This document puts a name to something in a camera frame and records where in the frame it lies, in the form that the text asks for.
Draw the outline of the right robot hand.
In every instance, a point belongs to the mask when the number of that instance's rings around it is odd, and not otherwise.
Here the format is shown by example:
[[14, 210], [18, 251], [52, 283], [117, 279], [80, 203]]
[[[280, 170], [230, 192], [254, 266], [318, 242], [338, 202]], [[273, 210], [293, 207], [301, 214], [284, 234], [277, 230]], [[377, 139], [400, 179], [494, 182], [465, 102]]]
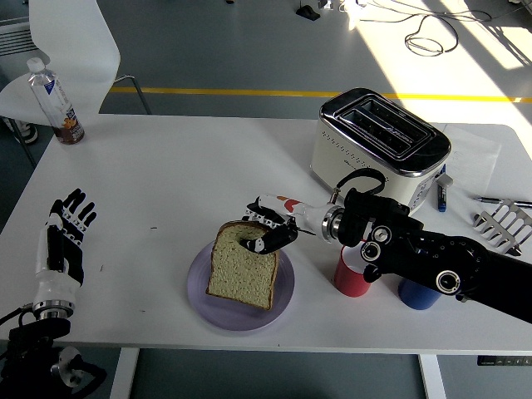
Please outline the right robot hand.
[[260, 195], [247, 206], [243, 220], [259, 222], [269, 230], [257, 239], [239, 239], [239, 244], [252, 253], [271, 254], [291, 244], [299, 232], [323, 238], [323, 221], [330, 209], [282, 195]]

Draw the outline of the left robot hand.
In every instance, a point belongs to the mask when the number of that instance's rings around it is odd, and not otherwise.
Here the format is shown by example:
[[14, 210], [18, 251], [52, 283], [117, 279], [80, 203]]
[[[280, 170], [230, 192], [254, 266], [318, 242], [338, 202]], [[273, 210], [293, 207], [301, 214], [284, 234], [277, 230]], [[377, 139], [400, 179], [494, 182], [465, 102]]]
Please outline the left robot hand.
[[73, 310], [84, 280], [81, 245], [95, 219], [95, 204], [86, 202], [86, 193], [79, 188], [54, 201], [39, 235], [35, 311], [53, 303]]

